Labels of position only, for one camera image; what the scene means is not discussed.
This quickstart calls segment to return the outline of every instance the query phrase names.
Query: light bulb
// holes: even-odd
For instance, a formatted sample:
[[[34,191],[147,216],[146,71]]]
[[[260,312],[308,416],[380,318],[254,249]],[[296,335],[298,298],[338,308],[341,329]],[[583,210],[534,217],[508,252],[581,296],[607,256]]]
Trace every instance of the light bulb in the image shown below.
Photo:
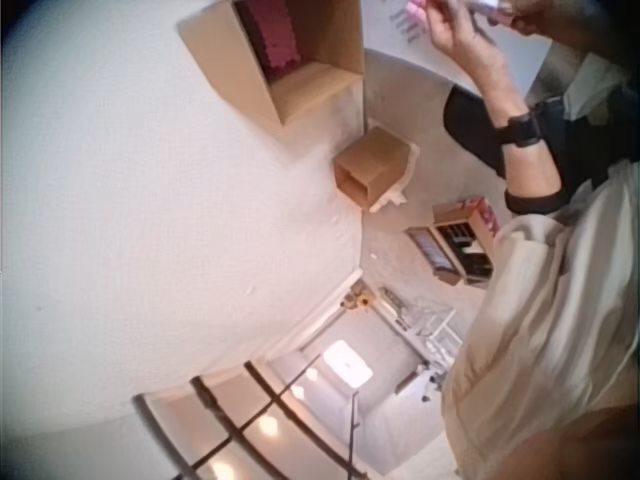
[[[214,463],[212,468],[213,473],[216,476],[216,480],[235,480],[236,478],[233,468],[226,463]]]
[[[258,420],[258,424],[260,425],[262,433],[267,437],[275,437],[278,435],[278,421],[275,418],[269,415],[263,415],[260,417],[260,420]]]
[[[318,371],[313,367],[307,369],[306,375],[307,375],[307,378],[312,382],[315,382],[316,380],[318,380]]]
[[[291,387],[291,393],[293,393],[293,396],[298,400],[304,400],[304,388],[300,385],[294,385]]]

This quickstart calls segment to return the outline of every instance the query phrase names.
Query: ceiling light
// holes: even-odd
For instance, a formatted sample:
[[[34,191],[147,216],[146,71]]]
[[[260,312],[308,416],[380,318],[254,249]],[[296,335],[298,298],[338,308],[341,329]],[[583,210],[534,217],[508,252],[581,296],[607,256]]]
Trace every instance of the ceiling light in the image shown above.
[[[214,463],[213,473],[216,476],[216,480],[235,480],[236,474],[226,463]]]
[[[315,382],[316,380],[318,380],[318,371],[313,367],[307,368],[306,375],[307,375],[307,378],[312,382]]]
[[[262,433],[267,437],[275,437],[278,435],[278,421],[275,418],[269,415],[263,415],[260,417],[260,420],[258,420],[258,424],[260,425]]]
[[[291,387],[291,393],[293,393],[293,396],[298,400],[304,400],[304,388],[300,385],[294,385]]]
[[[362,386],[373,376],[364,360],[344,340],[331,345],[322,358],[351,388]]]

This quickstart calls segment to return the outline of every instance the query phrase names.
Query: black wristwatch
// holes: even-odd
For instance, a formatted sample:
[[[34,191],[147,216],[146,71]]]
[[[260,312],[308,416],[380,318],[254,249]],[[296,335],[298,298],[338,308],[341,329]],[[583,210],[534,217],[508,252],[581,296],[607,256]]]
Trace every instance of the black wristwatch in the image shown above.
[[[533,113],[511,117],[506,127],[496,128],[500,145],[514,143],[516,146],[528,147],[542,140],[540,126]]]

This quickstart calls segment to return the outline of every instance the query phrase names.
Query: small box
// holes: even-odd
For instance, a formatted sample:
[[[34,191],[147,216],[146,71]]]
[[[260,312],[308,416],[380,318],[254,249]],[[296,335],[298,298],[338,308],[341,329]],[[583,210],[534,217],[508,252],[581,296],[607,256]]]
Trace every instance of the small box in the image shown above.
[[[449,285],[463,281],[484,288],[493,273],[493,238],[498,223],[486,199],[474,198],[433,208],[434,224],[405,231]]]
[[[402,176],[410,147],[386,130],[375,127],[333,160],[338,189],[368,210]]]
[[[300,65],[270,82],[233,2],[181,21],[178,32],[218,94],[243,113],[283,126],[360,82],[359,0],[286,0]]]

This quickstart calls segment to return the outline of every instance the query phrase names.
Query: beige shirt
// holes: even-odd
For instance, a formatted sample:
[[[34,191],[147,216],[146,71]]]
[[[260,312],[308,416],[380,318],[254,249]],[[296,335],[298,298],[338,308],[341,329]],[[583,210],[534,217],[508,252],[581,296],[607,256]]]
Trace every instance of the beige shirt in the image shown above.
[[[535,433],[637,402],[638,165],[624,162],[556,218],[496,239],[485,301],[445,383],[447,438],[465,479],[491,476]]]

